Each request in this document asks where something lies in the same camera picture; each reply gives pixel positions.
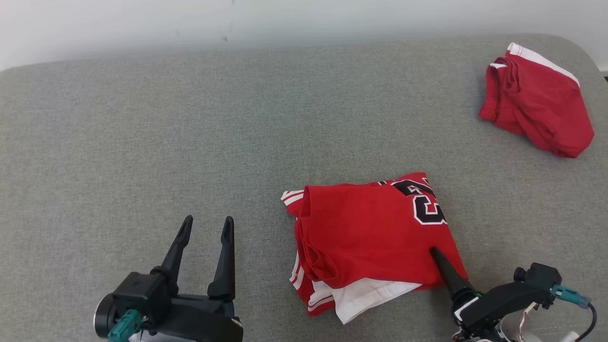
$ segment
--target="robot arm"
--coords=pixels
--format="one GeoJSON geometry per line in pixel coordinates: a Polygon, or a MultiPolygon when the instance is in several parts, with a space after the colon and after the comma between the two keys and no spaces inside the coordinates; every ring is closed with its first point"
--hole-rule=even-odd
{"type": "Polygon", "coordinates": [[[179,295],[177,279],[182,253],[190,240],[192,216],[186,217],[161,266],[149,274],[131,272],[106,295],[95,311],[95,332],[112,342],[125,342],[145,332],[146,341],[241,342],[243,327],[234,314],[234,222],[227,217],[222,250],[207,296],[179,295]]]}
{"type": "Polygon", "coordinates": [[[480,337],[492,342],[510,342],[499,329],[505,316],[531,309],[532,303],[549,309],[556,298],[589,308],[593,313],[592,325],[576,339],[577,342],[595,325],[596,312],[589,303],[590,299],[561,286],[562,277],[553,267],[536,262],[527,271],[518,267],[513,276],[514,282],[480,293],[458,275],[438,248],[433,247],[430,253],[452,299],[454,322],[460,327],[459,333],[454,335],[455,341],[480,337]]]}

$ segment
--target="gray couch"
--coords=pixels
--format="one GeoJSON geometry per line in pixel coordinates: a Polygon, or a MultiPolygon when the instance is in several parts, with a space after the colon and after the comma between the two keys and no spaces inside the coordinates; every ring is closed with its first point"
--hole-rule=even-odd
{"type": "MultiPolygon", "coordinates": [[[[343,326],[307,317],[288,278],[306,184],[428,173],[481,291],[532,262],[593,298],[608,324],[608,83],[577,45],[547,35],[206,52],[48,63],[0,73],[0,340],[98,341],[92,316],[128,272],[162,261],[195,224],[179,285],[203,294],[235,219],[246,341],[449,341],[443,288],[343,326]],[[515,41],[581,81],[595,139],[561,159],[480,120],[485,69],[515,41]]],[[[546,341],[590,312],[531,316],[546,341]]]]}

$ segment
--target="stack of clothes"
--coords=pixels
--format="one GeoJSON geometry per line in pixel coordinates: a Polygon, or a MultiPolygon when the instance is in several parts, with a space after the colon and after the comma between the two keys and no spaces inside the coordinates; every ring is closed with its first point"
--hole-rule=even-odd
{"type": "Polygon", "coordinates": [[[282,196],[296,218],[290,278],[308,315],[343,324],[412,290],[442,284],[429,250],[467,274],[426,174],[368,184],[306,186],[282,196]]]}
{"type": "Polygon", "coordinates": [[[486,102],[479,116],[541,150],[576,158],[593,128],[576,77],[550,60],[511,43],[486,70],[486,102]]]}

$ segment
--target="printed number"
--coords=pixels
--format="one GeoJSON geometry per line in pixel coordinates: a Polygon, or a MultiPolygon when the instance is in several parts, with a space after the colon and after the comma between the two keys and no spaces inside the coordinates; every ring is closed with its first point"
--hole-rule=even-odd
{"type": "Polygon", "coordinates": [[[411,180],[402,180],[397,182],[391,182],[390,185],[394,186],[403,193],[405,196],[414,196],[412,203],[414,207],[414,218],[420,222],[421,225],[442,225],[447,224],[445,216],[441,211],[439,204],[433,204],[430,198],[423,194],[423,191],[435,196],[433,190],[427,184],[414,182],[411,180]]]}
{"type": "Polygon", "coordinates": [[[427,195],[414,196],[414,218],[421,225],[442,225],[447,224],[446,217],[443,216],[439,204],[433,204],[427,195]]]}

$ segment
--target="black cable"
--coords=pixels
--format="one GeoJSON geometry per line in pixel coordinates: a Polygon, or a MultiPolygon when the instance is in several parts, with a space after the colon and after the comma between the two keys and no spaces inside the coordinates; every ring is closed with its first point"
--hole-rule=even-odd
{"type": "Polygon", "coordinates": [[[591,313],[593,314],[593,319],[591,320],[591,325],[587,328],[587,330],[585,330],[584,333],[582,333],[581,336],[577,337],[575,342],[579,342],[583,338],[585,338],[587,335],[589,335],[591,330],[593,330],[593,328],[595,327],[595,323],[597,323],[597,321],[598,321],[598,313],[595,311],[595,308],[593,307],[593,305],[591,305],[591,303],[589,303],[589,308],[591,309],[591,313]]]}

